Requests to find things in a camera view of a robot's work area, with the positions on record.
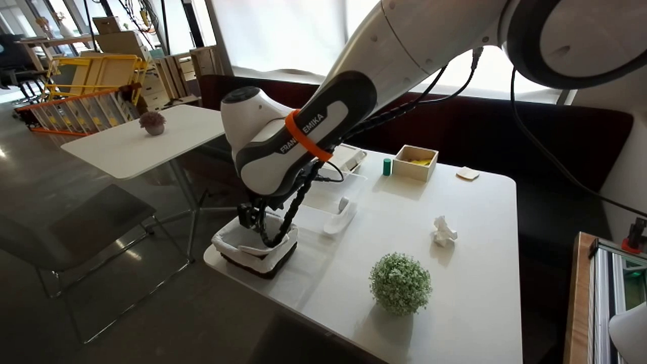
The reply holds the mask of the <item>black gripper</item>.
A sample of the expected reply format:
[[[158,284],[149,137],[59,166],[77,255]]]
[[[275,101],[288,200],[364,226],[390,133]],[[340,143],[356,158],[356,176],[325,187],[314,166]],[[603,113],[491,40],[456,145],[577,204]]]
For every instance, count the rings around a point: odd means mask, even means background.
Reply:
[[[284,207],[285,207],[285,196],[266,198],[259,195],[248,195],[242,203],[236,204],[236,218],[244,229],[266,233],[268,217],[277,217],[280,229],[288,233],[294,229],[294,217],[291,217],[291,210],[281,215]]]

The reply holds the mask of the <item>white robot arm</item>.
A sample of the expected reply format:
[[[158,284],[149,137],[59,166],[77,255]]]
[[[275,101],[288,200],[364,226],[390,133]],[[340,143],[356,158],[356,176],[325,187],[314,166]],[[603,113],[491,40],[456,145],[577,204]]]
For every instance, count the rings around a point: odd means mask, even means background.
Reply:
[[[647,0],[380,0],[305,106],[291,110],[259,87],[221,101],[251,195],[241,222],[259,231],[268,208],[307,190],[353,125],[487,37],[533,84],[596,87],[644,65]]]

